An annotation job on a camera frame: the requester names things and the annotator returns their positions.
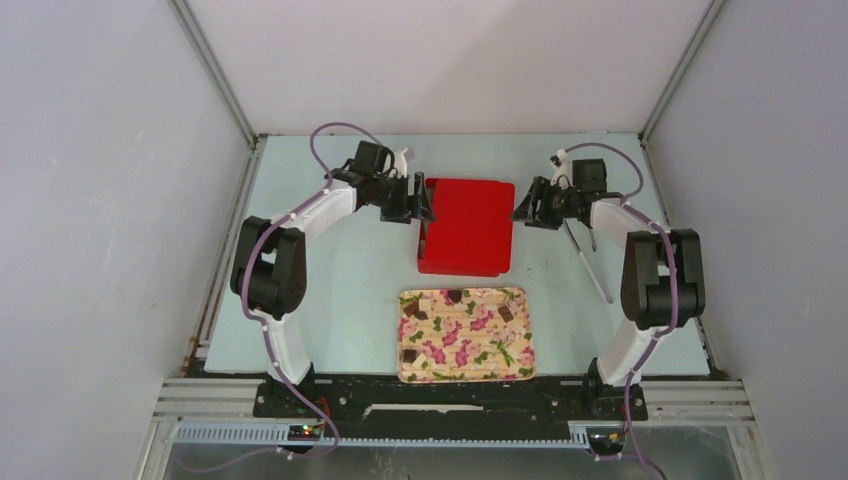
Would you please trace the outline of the red box lid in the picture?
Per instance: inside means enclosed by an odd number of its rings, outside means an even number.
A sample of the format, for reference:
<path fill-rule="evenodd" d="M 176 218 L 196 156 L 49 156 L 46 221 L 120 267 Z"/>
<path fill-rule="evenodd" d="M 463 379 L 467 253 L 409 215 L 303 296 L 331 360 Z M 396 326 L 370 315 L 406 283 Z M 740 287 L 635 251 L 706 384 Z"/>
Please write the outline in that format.
<path fill-rule="evenodd" d="M 435 219 L 416 255 L 423 274 L 497 277 L 511 268 L 515 185 L 484 179 L 426 181 Z"/>

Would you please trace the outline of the silver serving tongs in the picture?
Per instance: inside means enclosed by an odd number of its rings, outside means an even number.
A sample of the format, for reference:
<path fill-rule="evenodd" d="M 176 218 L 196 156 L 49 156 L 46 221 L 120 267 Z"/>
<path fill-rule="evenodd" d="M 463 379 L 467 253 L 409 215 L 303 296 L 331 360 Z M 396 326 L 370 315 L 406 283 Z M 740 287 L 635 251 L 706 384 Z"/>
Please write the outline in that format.
<path fill-rule="evenodd" d="M 606 304 L 612 304 L 613 296 L 606 279 L 605 268 L 600 260 L 593 230 L 578 220 L 571 219 L 565 220 L 564 229 L 601 300 Z"/>

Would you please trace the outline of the red chocolate box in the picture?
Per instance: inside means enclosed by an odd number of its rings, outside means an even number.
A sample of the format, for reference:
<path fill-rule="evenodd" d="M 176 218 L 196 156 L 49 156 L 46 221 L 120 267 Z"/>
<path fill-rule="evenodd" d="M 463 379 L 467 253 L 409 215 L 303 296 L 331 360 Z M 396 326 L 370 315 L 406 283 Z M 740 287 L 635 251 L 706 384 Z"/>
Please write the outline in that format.
<path fill-rule="evenodd" d="M 510 270 L 513 228 L 472 220 L 423 222 L 417 269 L 423 274 L 497 277 Z"/>

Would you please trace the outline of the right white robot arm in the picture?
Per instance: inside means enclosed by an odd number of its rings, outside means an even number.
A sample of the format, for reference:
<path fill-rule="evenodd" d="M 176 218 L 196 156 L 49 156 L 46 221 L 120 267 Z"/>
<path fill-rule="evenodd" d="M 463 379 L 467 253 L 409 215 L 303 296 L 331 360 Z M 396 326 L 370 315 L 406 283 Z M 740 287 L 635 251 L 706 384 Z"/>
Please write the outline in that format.
<path fill-rule="evenodd" d="M 693 229 L 673 229 L 638 210 L 607 185 L 601 159 L 550 159 L 554 172 L 537 176 L 512 219 L 547 230 L 569 221 L 613 241 L 623 252 L 619 303 L 623 320 L 590 369 L 598 380 L 581 392 L 585 411 L 606 418 L 622 403 L 618 387 L 636 384 L 657 346 L 706 306 L 702 251 Z"/>

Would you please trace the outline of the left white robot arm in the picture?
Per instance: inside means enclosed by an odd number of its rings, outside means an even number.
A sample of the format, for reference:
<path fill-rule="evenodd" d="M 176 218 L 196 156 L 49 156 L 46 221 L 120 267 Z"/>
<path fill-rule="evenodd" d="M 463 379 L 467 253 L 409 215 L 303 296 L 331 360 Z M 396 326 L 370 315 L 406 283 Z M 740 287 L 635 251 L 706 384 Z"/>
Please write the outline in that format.
<path fill-rule="evenodd" d="M 379 209 L 383 222 L 434 220 L 426 177 L 409 169 L 413 156 L 409 148 L 362 141 L 341 167 L 324 170 L 322 187 L 300 205 L 241 224 L 230 289 L 244 315 L 261 326 L 269 373 L 283 382 L 277 402 L 292 416 L 308 414 L 316 403 L 315 388 L 303 381 L 312 362 L 294 316 L 307 289 L 308 243 L 364 207 Z"/>

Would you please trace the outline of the striped brown chocolate bar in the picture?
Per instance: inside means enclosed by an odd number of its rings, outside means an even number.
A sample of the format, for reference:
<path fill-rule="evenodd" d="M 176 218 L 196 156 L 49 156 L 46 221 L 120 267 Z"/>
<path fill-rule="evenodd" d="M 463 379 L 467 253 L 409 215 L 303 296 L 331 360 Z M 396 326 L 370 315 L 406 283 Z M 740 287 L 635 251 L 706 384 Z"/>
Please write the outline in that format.
<path fill-rule="evenodd" d="M 513 312 L 510 310 L 510 308 L 507 305 L 501 305 L 498 308 L 498 313 L 505 323 L 509 323 L 509 322 L 513 321 L 514 318 L 515 318 Z"/>

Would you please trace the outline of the dark striped square chocolate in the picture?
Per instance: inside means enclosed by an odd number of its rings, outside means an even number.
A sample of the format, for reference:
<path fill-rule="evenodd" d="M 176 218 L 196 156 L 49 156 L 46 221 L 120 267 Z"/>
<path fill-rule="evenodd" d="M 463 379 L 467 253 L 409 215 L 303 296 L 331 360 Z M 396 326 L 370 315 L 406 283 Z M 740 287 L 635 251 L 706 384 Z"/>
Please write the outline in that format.
<path fill-rule="evenodd" d="M 400 354 L 400 360 L 404 364 L 414 363 L 418 358 L 419 352 L 416 349 L 404 349 Z"/>

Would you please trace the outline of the white square chocolate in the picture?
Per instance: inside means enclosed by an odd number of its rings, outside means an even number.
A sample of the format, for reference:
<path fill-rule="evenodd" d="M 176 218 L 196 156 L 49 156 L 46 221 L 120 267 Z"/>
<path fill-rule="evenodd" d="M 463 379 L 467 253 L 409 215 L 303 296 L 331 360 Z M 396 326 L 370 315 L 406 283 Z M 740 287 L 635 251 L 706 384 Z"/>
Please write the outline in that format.
<path fill-rule="evenodd" d="M 411 364 L 414 370 L 424 370 L 429 367 L 430 361 L 426 355 L 419 355 Z"/>

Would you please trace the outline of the floral serving tray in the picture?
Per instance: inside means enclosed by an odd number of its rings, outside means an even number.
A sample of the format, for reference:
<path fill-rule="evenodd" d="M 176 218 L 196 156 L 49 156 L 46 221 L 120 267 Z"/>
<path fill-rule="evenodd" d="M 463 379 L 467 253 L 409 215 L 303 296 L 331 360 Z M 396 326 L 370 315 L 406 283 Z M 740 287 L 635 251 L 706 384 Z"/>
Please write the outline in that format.
<path fill-rule="evenodd" d="M 530 380 L 537 374 L 532 320 L 520 287 L 455 288 L 460 303 L 446 298 L 448 288 L 406 290 L 398 298 L 397 373 L 407 384 L 480 383 Z M 498 313 L 507 305 L 515 318 Z M 400 354 L 416 349 L 427 369 L 414 370 Z"/>

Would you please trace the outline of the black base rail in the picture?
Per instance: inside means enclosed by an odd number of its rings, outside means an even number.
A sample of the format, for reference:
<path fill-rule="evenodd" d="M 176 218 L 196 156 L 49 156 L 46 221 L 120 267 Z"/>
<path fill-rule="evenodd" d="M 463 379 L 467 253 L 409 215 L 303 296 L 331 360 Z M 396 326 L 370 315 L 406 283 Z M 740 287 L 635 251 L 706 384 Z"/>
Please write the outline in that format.
<path fill-rule="evenodd" d="M 566 441 L 580 422 L 645 421 L 640 386 L 629 391 L 576 376 L 404 383 L 390 375 L 310 374 L 293 390 L 265 378 L 253 417 L 321 420 L 344 440 Z"/>

